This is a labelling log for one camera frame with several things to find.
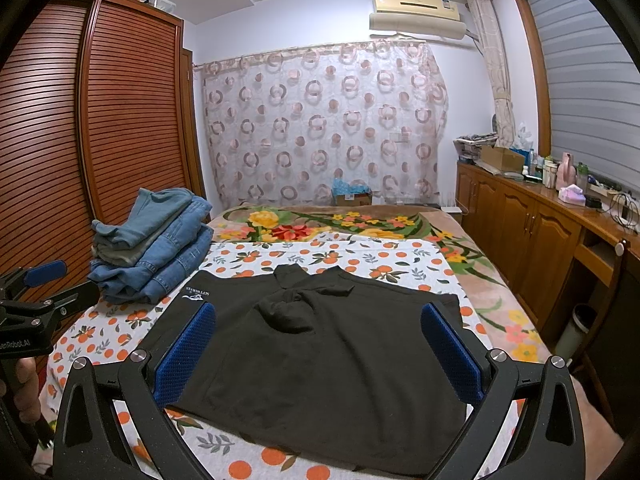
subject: bed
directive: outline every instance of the bed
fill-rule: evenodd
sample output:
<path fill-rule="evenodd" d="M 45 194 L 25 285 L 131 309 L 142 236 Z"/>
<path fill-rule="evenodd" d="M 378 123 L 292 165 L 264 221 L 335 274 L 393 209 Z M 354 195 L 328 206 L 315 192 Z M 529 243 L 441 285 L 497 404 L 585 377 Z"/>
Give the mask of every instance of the bed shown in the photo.
<path fill-rule="evenodd" d="M 502 348 L 514 359 L 544 362 L 549 353 L 532 323 L 500 278 L 448 214 L 416 206 L 355 208 L 243 205 L 210 222 L 214 237 L 200 266 L 222 278 L 273 272 L 297 263 L 306 272 L 341 266 L 347 272 L 409 288 L 458 295 L 464 326 L 488 348 Z M 94 364 L 124 360 L 181 288 L 158 305 L 112 305 L 101 300 L 57 342 L 47 364 L 41 400 L 46 417 L 55 417 L 72 362 L 87 356 Z M 142 471 L 158 476 L 122 402 L 118 419 Z M 364 480 L 399 478 L 300 455 L 250 435 L 219 430 L 202 420 L 166 410 L 192 451 L 214 478 L 307 478 Z M 513 403 L 500 437 L 479 476 L 500 462 L 517 420 Z M 50 463 L 50 452 L 36 461 Z"/>

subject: white trash can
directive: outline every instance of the white trash can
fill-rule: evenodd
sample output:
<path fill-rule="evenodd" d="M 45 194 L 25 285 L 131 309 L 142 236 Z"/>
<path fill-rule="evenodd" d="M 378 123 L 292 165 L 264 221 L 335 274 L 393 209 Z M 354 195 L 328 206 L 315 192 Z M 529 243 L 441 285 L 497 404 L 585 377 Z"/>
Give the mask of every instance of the white trash can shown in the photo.
<path fill-rule="evenodd" d="M 568 362 L 582 343 L 584 336 L 596 319 L 596 311 L 586 303 L 578 303 L 574 307 L 571 319 L 567 323 L 560 341 L 556 345 L 555 354 Z"/>

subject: circle pattern curtain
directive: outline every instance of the circle pattern curtain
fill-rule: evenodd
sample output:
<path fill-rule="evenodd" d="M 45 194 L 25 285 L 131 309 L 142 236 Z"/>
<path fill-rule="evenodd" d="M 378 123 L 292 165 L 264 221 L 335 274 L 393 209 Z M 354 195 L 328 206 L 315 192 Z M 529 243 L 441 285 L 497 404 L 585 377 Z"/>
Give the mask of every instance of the circle pattern curtain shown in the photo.
<path fill-rule="evenodd" d="M 330 44 L 211 62 L 203 83 L 225 207 L 328 205 L 334 178 L 386 198 L 437 192 L 448 99 L 426 43 Z"/>

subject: air conditioner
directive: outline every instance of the air conditioner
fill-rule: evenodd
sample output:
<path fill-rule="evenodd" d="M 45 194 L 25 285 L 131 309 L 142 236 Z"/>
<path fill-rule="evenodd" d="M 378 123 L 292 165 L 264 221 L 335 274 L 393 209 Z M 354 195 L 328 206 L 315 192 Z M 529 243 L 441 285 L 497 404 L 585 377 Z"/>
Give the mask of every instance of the air conditioner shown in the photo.
<path fill-rule="evenodd" d="M 461 40 L 466 25 L 458 6 L 449 0 L 373 0 L 376 12 L 369 15 L 369 28 L 427 34 Z"/>

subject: pink bottle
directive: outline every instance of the pink bottle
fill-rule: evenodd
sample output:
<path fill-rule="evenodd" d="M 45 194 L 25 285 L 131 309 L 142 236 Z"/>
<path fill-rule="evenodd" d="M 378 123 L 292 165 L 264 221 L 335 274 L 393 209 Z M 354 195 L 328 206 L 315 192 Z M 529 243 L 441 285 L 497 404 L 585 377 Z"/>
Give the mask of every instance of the pink bottle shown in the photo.
<path fill-rule="evenodd" d="M 558 167 L 556 189 L 560 191 L 562 187 L 568 187 L 571 184 L 575 184 L 574 156 L 571 153 L 564 152 L 562 154 L 562 162 Z"/>

